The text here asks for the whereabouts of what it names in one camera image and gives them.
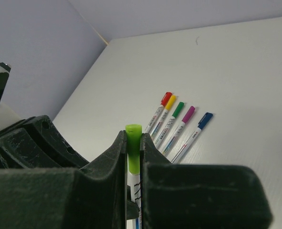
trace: purple cap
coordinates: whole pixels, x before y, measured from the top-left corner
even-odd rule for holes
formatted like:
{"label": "purple cap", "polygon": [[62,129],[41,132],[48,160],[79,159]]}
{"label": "purple cap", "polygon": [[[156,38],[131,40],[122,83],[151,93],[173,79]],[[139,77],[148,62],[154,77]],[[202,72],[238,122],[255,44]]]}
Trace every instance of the purple cap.
{"label": "purple cap", "polygon": [[183,117],[182,121],[184,123],[187,123],[189,121],[189,119],[192,117],[192,115],[194,114],[195,111],[195,107],[191,106],[188,110],[188,112],[185,114],[185,116]]}

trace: red cap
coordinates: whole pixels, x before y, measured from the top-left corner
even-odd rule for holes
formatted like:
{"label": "red cap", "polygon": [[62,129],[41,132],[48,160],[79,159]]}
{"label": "red cap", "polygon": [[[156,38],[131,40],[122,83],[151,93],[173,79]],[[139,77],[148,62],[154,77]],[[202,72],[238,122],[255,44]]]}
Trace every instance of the red cap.
{"label": "red cap", "polygon": [[161,100],[161,105],[162,106],[166,106],[166,104],[168,103],[168,101],[170,100],[170,97],[172,96],[172,92],[167,92],[167,93],[165,93],[165,95],[164,95],[164,97],[162,98],[162,100]]}

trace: white table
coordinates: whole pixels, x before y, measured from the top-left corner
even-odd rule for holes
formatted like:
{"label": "white table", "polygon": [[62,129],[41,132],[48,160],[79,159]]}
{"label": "white table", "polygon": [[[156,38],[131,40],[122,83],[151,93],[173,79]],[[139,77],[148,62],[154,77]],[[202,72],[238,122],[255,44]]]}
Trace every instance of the white table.
{"label": "white table", "polygon": [[282,229],[282,18],[113,40],[54,123],[92,161],[126,124],[146,127],[166,91],[187,103],[175,125],[197,107],[168,158],[214,113],[181,162],[252,168]]}

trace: dark blue cap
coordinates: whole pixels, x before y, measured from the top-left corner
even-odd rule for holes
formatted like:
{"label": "dark blue cap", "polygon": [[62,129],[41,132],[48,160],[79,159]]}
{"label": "dark blue cap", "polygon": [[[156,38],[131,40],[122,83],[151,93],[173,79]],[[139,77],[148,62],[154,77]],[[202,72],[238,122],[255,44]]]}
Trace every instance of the dark blue cap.
{"label": "dark blue cap", "polygon": [[202,130],[212,117],[213,117],[212,113],[209,112],[205,113],[202,119],[200,120],[200,122],[198,123],[198,128]]}

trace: red marker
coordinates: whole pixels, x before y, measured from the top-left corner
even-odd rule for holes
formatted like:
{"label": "red marker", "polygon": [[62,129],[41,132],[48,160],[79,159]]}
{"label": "red marker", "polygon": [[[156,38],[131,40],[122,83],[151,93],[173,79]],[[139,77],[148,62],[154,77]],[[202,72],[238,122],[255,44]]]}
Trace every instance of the red marker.
{"label": "red marker", "polygon": [[164,97],[161,100],[160,106],[158,107],[157,111],[155,112],[154,116],[152,117],[150,123],[147,125],[147,127],[145,128],[145,133],[150,132],[151,128],[153,127],[153,125],[155,124],[155,122],[157,121],[157,119],[159,118],[161,111],[163,110],[163,108],[166,106],[166,104],[168,103],[170,97],[172,96],[171,92],[167,92],[165,93]]}

